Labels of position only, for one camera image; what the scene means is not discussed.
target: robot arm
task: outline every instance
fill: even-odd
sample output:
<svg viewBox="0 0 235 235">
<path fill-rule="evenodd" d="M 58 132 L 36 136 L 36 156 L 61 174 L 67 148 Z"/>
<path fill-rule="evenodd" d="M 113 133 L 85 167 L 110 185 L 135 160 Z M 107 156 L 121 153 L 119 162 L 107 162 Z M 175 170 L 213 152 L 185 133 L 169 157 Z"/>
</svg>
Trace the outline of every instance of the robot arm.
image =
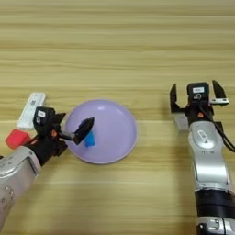
<svg viewBox="0 0 235 235">
<path fill-rule="evenodd" d="M 197 235 L 235 235 L 235 192 L 222 155 L 228 145 L 221 123 L 213 121 L 213 105 L 229 103 L 222 87 L 213 81 L 216 99 L 209 100 L 206 83 L 187 86 L 188 105 L 176 104 L 176 86 L 171 91 L 173 113 L 184 113 L 189 124 L 189 146 L 195 176 Z"/>
<path fill-rule="evenodd" d="M 88 118 L 74 133 L 66 133 L 60 126 L 64 116 L 55 114 L 53 108 L 38 107 L 34 117 L 37 136 L 0 160 L 0 231 L 11 207 L 31 187 L 41 166 L 66 150 L 62 139 L 79 144 L 94 125 L 94 119 Z"/>
</svg>

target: cable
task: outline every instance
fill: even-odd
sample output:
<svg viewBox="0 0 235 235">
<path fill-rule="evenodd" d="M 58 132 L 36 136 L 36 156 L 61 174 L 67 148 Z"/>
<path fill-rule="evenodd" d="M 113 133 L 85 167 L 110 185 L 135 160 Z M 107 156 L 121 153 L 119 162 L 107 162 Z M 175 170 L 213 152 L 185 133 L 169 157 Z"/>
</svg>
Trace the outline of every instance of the cable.
<svg viewBox="0 0 235 235">
<path fill-rule="evenodd" d="M 199 109 L 200 111 L 205 115 L 205 117 L 211 121 L 217 131 L 218 131 L 218 134 L 222 137 L 223 139 L 223 142 L 224 142 L 224 145 L 232 152 L 235 153 L 235 146 L 233 145 L 233 143 L 229 140 L 229 138 L 226 136 L 226 134 L 224 133 L 224 131 L 220 128 L 220 126 L 207 114 L 207 112 L 203 109 L 203 107 L 201 106 L 201 104 L 199 104 Z"/>
</svg>

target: lavender plate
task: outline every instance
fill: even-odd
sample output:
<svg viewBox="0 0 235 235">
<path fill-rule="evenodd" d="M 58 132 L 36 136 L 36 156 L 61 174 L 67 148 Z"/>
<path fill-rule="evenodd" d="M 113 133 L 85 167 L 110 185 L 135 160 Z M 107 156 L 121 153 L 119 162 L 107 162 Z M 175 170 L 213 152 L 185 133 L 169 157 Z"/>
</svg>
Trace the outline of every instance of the lavender plate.
<svg viewBox="0 0 235 235">
<path fill-rule="evenodd" d="M 85 162 L 106 164 L 126 157 L 137 142 L 137 124 L 123 106 L 108 100 L 92 100 L 79 105 L 68 117 L 65 130 L 75 132 L 86 118 L 95 118 L 95 146 L 66 141 L 68 148 Z"/>
</svg>

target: red cube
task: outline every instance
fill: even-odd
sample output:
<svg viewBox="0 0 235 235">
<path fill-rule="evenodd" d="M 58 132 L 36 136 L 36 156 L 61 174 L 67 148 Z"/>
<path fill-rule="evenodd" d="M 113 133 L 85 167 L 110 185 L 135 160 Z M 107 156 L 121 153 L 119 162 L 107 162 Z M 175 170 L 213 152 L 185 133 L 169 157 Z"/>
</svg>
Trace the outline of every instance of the red cube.
<svg viewBox="0 0 235 235">
<path fill-rule="evenodd" d="M 6 138 L 5 142 L 9 148 L 15 150 L 17 147 L 24 145 L 30 140 L 31 137 L 27 134 L 27 132 L 13 129 L 9 136 Z"/>
</svg>

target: blue block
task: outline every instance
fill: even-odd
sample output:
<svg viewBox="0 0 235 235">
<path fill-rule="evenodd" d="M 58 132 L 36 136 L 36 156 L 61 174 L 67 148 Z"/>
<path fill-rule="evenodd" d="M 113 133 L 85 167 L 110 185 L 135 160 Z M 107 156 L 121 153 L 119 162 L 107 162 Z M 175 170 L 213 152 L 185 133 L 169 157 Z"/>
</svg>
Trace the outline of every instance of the blue block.
<svg viewBox="0 0 235 235">
<path fill-rule="evenodd" d="M 95 137 L 94 137 L 94 134 L 93 134 L 92 130 L 90 131 L 90 133 L 84 139 L 84 144 L 85 144 L 85 147 L 87 147 L 87 148 L 95 146 Z"/>
</svg>

